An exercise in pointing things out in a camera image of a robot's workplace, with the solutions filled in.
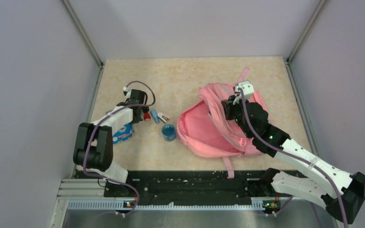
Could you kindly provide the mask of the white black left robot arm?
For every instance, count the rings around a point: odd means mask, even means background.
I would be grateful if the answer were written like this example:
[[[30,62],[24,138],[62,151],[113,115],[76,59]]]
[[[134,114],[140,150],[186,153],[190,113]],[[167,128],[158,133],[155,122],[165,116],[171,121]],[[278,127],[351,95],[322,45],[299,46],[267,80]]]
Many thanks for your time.
[[[115,190],[121,196],[133,192],[133,183],[127,179],[128,170],[113,161],[113,135],[125,125],[143,120],[143,113],[149,108],[148,95],[141,90],[124,88],[125,102],[120,102],[101,119],[92,123],[81,123],[77,130],[73,162],[85,166],[87,170],[97,173],[103,179],[117,181]]]

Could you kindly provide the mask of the blue paperback book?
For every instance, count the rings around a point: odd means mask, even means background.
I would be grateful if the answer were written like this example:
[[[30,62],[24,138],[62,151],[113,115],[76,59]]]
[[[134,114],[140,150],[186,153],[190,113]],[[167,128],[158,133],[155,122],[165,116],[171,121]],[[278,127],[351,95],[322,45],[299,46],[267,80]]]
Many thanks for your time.
[[[127,141],[134,135],[134,129],[132,124],[126,124],[119,131],[113,134],[113,144]]]

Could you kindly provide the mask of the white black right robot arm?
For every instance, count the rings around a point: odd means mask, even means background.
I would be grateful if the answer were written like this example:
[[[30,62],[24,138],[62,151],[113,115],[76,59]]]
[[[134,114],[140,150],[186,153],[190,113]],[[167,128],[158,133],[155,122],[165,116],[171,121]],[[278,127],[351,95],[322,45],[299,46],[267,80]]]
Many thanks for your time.
[[[353,224],[365,201],[365,175],[348,173],[320,159],[290,135],[268,121],[268,112],[259,103],[242,102],[231,95],[221,102],[225,118],[233,120],[263,154],[290,164],[304,175],[291,176],[269,168],[260,179],[266,196],[289,194],[323,207],[344,226]]]

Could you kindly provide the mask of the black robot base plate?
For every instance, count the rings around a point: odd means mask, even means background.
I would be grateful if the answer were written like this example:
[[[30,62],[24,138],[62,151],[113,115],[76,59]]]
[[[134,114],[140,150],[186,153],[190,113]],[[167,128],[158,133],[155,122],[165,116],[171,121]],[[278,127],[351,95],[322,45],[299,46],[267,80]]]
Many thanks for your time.
[[[235,171],[229,179],[226,171],[130,171],[128,186],[107,182],[104,196],[139,197],[139,206],[233,206],[250,205],[252,198],[283,197],[264,191],[259,180],[263,170]]]

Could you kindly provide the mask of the pink student backpack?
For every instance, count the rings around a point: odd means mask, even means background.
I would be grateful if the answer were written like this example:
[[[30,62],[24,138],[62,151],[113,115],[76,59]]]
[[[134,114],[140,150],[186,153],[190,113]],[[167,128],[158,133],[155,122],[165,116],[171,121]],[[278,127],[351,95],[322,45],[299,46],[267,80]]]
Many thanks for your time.
[[[180,141],[204,158],[223,159],[228,178],[234,178],[231,156],[258,156],[261,152],[233,120],[226,120],[221,102],[234,94],[235,84],[209,83],[198,92],[200,102],[183,111],[177,121]]]

